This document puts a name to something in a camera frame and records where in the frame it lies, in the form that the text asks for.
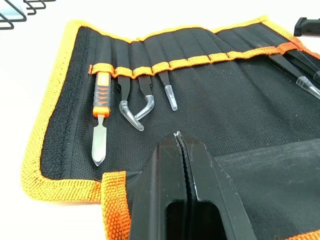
orange and gray handle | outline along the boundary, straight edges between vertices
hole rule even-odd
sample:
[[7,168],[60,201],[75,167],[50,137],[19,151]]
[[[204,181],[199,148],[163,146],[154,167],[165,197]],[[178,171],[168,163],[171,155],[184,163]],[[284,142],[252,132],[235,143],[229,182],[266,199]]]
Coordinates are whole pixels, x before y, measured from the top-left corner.
[[96,74],[93,115],[103,115],[104,118],[110,115],[110,92],[111,92],[111,74],[109,72],[98,72]]

tool pouch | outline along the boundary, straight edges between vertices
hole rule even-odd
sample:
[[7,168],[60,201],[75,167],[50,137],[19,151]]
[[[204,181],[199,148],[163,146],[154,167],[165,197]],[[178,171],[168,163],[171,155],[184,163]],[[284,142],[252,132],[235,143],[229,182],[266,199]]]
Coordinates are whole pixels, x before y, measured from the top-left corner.
[[[24,191],[43,201],[101,202],[106,238],[128,239],[141,172],[157,143],[181,131],[197,136],[231,177],[257,239],[320,238],[320,102],[269,58],[289,53],[320,68],[320,55],[265,16],[137,40],[70,22],[26,149]],[[163,71],[177,111],[160,81]],[[98,72],[112,75],[110,117],[103,123],[106,157],[99,167],[91,156]],[[151,76],[155,99],[142,132],[120,113],[117,91],[117,77],[130,77],[128,106],[138,113],[145,104],[136,80],[141,75]]]

